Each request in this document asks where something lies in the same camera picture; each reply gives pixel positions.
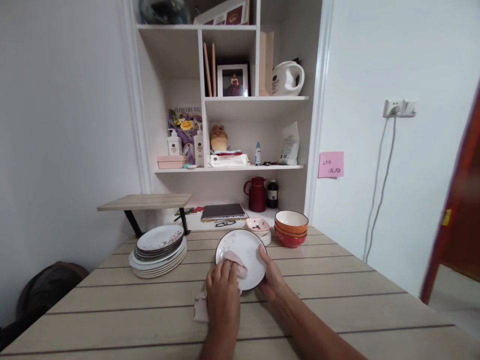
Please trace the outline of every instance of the blue bottle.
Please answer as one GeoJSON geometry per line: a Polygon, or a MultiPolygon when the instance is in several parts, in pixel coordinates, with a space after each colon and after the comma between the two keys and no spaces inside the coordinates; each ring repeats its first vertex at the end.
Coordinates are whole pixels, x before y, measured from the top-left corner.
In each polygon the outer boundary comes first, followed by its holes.
{"type": "Polygon", "coordinates": [[[262,161],[260,160],[260,142],[257,141],[255,150],[255,165],[260,165],[261,163],[262,161]]]}

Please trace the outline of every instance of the white bag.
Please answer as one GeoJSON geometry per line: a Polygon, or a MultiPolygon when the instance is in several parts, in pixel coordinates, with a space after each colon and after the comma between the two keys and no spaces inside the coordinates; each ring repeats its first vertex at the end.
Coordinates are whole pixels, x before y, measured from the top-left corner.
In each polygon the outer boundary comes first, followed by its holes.
{"type": "Polygon", "coordinates": [[[283,129],[283,144],[281,146],[280,164],[297,165],[299,155],[299,127],[295,121],[283,129]]]}

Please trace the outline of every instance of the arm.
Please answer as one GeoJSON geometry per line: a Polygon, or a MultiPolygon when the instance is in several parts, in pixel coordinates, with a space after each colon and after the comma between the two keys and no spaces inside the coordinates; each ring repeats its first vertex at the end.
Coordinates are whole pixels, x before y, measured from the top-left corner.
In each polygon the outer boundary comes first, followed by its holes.
{"type": "Polygon", "coordinates": [[[199,360],[231,360],[240,328],[237,264],[221,261],[206,276],[208,335],[199,360]]]}
{"type": "Polygon", "coordinates": [[[305,358],[365,360],[362,354],[320,320],[289,288],[279,267],[262,246],[258,251],[266,263],[266,279],[260,283],[259,289],[305,358]]]}

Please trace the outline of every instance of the white door trim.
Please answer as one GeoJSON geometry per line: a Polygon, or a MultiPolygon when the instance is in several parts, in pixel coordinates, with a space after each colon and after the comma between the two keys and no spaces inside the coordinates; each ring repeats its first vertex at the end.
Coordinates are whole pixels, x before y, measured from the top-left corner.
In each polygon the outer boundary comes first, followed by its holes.
{"type": "Polygon", "coordinates": [[[320,35],[318,38],[318,53],[316,58],[315,90],[313,93],[313,110],[311,115],[310,149],[308,156],[308,171],[306,176],[304,213],[313,219],[315,210],[315,188],[319,172],[320,136],[324,109],[325,83],[329,64],[330,32],[334,0],[323,0],[321,5],[320,35]]]}
{"type": "Polygon", "coordinates": [[[131,0],[118,2],[118,18],[120,21],[123,61],[130,99],[130,115],[132,121],[133,140],[140,178],[141,193],[152,193],[152,177],[149,162],[147,138],[144,129],[144,104],[142,98],[142,81],[137,52],[137,22],[131,0]]]}

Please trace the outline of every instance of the white cable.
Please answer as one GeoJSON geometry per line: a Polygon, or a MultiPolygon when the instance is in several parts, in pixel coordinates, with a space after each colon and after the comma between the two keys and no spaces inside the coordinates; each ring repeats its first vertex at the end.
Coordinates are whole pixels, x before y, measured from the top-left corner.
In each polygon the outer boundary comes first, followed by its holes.
{"type": "Polygon", "coordinates": [[[382,206],[382,202],[384,200],[385,185],[387,184],[387,178],[389,176],[389,170],[390,170],[390,162],[392,161],[392,154],[394,152],[396,129],[397,129],[397,114],[395,114],[395,118],[393,119],[393,136],[391,138],[390,155],[388,156],[388,162],[386,164],[385,179],[383,179],[383,186],[381,187],[380,202],[378,203],[378,207],[376,208],[375,219],[373,220],[373,225],[371,226],[370,245],[368,247],[368,251],[367,251],[366,256],[365,256],[365,262],[367,264],[369,263],[370,250],[372,249],[372,243],[373,243],[373,240],[374,240],[375,224],[377,223],[377,219],[378,219],[379,213],[380,213],[380,207],[382,206]]]}
{"type": "Polygon", "coordinates": [[[382,155],[382,145],[384,143],[385,131],[387,130],[387,125],[389,123],[389,117],[385,120],[385,126],[383,127],[383,132],[381,133],[380,147],[378,148],[378,159],[376,160],[376,172],[375,172],[375,184],[373,185],[373,198],[371,199],[371,209],[370,214],[368,215],[368,222],[366,223],[365,231],[365,246],[363,247],[363,256],[362,260],[365,261],[365,256],[367,255],[367,246],[369,244],[369,228],[370,220],[372,218],[372,213],[374,212],[375,207],[375,194],[377,193],[377,183],[379,180],[379,170],[380,170],[380,158],[382,155]]]}

